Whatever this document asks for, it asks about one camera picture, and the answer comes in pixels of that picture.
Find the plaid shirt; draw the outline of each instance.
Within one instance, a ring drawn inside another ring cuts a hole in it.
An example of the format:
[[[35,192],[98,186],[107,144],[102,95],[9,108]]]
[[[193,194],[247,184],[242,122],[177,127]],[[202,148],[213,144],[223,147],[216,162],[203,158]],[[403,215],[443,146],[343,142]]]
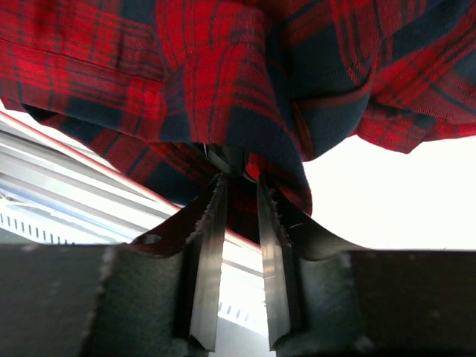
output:
[[[0,0],[0,95],[187,204],[251,152],[311,210],[302,161],[351,134],[410,152],[476,135],[475,0]],[[256,238],[253,184],[228,226]]]

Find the red and black checkered pattern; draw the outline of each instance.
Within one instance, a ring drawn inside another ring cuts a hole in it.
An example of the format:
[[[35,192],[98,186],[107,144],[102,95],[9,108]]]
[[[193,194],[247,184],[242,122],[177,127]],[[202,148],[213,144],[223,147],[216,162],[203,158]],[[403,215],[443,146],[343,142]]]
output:
[[[475,0],[0,0],[0,95],[186,204],[252,152],[310,212],[302,161],[352,134],[400,152],[476,135]],[[252,184],[229,226],[255,238]]]

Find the clothing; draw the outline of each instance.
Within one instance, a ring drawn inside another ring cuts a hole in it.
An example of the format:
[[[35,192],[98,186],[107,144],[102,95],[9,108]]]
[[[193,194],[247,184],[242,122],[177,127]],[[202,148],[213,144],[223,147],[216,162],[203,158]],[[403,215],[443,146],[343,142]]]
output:
[[[181,205],[217,171],[185,143],[246,149],[310,213],[301,163],[349,135],[476,135],[475,0],[0,0],[0,19],[4,104]],[[228,214],[253,240],[255,191],[233,182]]]

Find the white surface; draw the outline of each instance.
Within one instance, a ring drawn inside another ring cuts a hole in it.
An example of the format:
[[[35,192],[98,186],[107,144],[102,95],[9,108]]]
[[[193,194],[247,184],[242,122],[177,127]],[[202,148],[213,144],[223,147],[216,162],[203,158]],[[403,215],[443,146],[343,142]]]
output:
[[[305,164],[312,217],[371,248],[476,249],[476,138],[404,155],[348,138]]]

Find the flannel shirt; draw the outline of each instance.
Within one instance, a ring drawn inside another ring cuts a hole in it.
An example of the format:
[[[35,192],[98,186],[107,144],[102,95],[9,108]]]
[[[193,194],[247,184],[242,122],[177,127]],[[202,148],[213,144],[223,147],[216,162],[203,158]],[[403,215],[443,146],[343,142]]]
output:
[[[4,104],[182,205],[217,172],[186,143],[251,152],[310,213],[302,162],[349,135],[476,135],[475,0],[0,0],[0,20]],[[255,195],[231,183],[249,239]]]

